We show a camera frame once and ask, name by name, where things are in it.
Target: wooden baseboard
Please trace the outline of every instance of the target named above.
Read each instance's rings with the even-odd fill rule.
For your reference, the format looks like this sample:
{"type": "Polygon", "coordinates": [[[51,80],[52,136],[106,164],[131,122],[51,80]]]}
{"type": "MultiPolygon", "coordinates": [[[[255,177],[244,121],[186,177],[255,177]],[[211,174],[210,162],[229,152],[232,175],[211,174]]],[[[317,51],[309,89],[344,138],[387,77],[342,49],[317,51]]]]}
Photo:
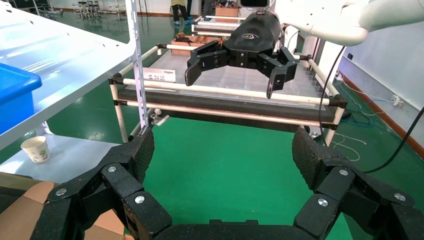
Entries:
{"type": "MultiPolygon", "coordinates": [[[[345,75],[343,75],[343,81],[351,88],[355,89],[356,91],[363,92],[359,87],[357,87],[349,78],[347,78],[345,75]]],[[[404,138],[407,132],[402,129],[401,126],[399,126],[393,119],[390,118],[389,115],[387,115],[375,102],[371,101],[371,98],[369,98],[367,95],[363,93],[357,94],[364,100],[365,102],[369,102],[369,106],[376,112],[380,113],[378,114],[380,118],[382,118],[401,138],[404,138]]],[[[424,147],[422,147],[413,137],[409,136],[408,140],[406,141],[408,145],[421,157],[424,159],[424,147]]]]}
{"type": "MultiPolygon", "coordinates": [[[[61,10],[63,9],[64,12],[73,12],[73,8],[55,8],[55,10],[61,10]]],[[[172,14],[170,13],[161,13],[161,12],[137,12],[138,16],[152,16],[152,17],[171,17],[172,14]]],[[[197,18],[199,15],[191,15],[193,18],[197,18]]]]}

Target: blue plastic bin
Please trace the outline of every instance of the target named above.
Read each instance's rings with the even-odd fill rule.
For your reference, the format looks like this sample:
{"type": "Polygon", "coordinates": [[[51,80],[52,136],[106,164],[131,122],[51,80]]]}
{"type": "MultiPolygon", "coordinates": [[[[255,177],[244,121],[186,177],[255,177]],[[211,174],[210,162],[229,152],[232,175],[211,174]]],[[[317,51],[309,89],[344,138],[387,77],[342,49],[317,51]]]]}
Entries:
{"type": "Polygon", "coordinates": [[[0,63],[0,134],[34,114],[32,91],[39,75],[0,63]]]}

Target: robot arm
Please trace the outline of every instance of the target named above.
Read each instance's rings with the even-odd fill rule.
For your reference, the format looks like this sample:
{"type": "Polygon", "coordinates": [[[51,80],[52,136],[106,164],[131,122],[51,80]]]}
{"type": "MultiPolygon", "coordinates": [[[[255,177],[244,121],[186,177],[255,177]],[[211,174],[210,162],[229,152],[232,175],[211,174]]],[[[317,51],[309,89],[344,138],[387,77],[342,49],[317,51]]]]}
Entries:
{"type": "Polygon", "coordinates": [[[282,23],[343,46],[362,43],[368,33],[424,21],[424,0],[278,0],[282,23]]]}

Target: paper cup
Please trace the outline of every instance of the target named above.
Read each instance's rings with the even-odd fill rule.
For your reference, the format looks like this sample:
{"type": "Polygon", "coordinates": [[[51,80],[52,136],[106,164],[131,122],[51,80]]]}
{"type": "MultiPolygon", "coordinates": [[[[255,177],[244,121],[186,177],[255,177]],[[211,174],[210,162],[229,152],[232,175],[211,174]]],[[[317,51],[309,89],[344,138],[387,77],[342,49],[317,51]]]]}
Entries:
{"type": "Polygon", "coordinates": [[[20,147],[36,164],[42,164],[50,159],[49,148],[45,136],[36,136],[25,140],[20,147]]]}

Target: white shelf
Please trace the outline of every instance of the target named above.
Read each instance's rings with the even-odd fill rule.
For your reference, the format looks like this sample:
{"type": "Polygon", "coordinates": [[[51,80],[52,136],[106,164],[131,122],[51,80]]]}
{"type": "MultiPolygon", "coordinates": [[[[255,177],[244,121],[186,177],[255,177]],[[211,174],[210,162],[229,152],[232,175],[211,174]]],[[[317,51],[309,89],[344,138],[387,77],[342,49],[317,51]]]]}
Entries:
{"type": "Polygon", "coordinates": [[[35,114],[0,135],[0,150],[127,66],[135,49],[0,1],[0,63],[42,80],[32,92],[35,114]]]}
{"type": "Polygon", "coordinates": [[[37,164],[19,151],[3,164],[0,172],[32,177],[55,183],[67,182],[94,168],[115,143],[44,134],[50,151],[50,160],[37,164]]]}

